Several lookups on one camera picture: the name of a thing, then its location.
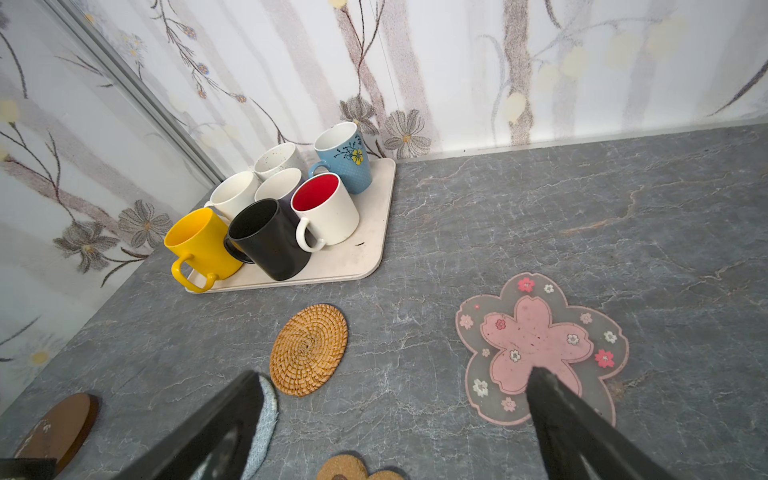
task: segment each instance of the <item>wall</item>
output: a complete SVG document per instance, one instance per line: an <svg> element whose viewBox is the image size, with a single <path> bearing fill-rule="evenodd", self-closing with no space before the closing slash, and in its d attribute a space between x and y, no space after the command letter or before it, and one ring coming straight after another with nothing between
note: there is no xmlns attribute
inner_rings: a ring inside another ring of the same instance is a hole
<svg viewBox="0 0 768 480"><path fill-rule="evenodd" d="M0 412L210 187L44 8L0 4Z"/></svg>
<svg viewBox="0 0 768 480"><path fill-rule="evenodd" d="M77 2L226 174L342 118L405 160L768 112L764 0Z"/></svg>

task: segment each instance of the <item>pink flower-shaped coaster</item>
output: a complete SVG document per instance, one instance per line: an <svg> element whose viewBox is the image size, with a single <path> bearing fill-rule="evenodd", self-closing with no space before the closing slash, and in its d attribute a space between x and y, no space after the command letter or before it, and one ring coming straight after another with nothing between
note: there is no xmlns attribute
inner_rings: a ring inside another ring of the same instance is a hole
<svg viewBox="0 0 768 480"><path fill-rule="evenodd" d="M543 366L616 425L603 381L627 363L627 337L603 313L569 306L546 276L520 273L504 285L501 296L466 300L456 313L456 330L473 353L465 385L482 418L499 425L531 418L525 389L531 369Z"/></svg>

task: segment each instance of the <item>tray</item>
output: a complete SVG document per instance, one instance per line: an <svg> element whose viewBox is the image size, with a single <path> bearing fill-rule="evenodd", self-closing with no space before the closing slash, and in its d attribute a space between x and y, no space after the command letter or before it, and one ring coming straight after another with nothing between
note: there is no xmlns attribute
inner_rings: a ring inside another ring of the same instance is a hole
<svg viewBox="0 0 768 480"><path fill-rule="evenodd" d="M360 224L350 238L313 253L294 278L278 282L269 278L258 265L246 263L233 276L217 281L206 293L359 280L373 273L384 254L389 205L395 185L395 161L381 158L370 160L370 164L373 182L366 191L352 195L360 212ZM188 278L195 285L205 284L205 278L198 272L193 271Z"/></svg>

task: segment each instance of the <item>woven rattan coaster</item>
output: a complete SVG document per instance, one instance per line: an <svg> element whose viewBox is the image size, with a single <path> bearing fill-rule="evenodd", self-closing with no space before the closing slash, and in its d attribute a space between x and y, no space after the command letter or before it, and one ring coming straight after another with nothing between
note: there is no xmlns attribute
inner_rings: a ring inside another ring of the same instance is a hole
<svg viewBox="0 0 768 480"><path fill-rule="evenodd" d="M288 320L272 347L272 382L287 395L314 392L339 365L346 336L346 320L337 308L320 303L298 312Z"/></svg>

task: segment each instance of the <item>white mug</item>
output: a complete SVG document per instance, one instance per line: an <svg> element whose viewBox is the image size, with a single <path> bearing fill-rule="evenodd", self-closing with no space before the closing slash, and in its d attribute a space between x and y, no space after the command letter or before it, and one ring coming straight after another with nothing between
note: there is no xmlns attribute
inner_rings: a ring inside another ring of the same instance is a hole
<svg viewBox="0 0 768 480"><path fill-rule="evenodd" d="M296 242L307 252L316 252L325 245L336 245L348 239L360 223L360 214L336 174L321 174L310 178L296 190L291 208L301 219L296 229ZM314 247L304 240L306 230L317 239Z"/></svg>
<svg viewBox="0 0 768 480"><path fill-rule="evenodd" d="M291 209L290 199L305 180L306 177L301 170L298 168L287 168L267 178L261 184L259 190L256 190L256 195L253 196L253 199L259 201L265 198L274 198L280 204L280 208L283 209L289 220L293 222L293 225L297 226L299 218Z"/></svg>
<svg viewBox="0 0 768 480"><path fill-rule="evenodd" d="M259 177L250 170L234 174L216 187L205 206L216 207L228 220L232 220L253 203L253 195L260 185Z"/></svg>
<svg viewBox="0 0 768 480"><path fill-rule="evenodd" d="M262 181L287 168L298 168L306 176L306 162L290 142L270 148L253 164L253 171Z"/></svg>

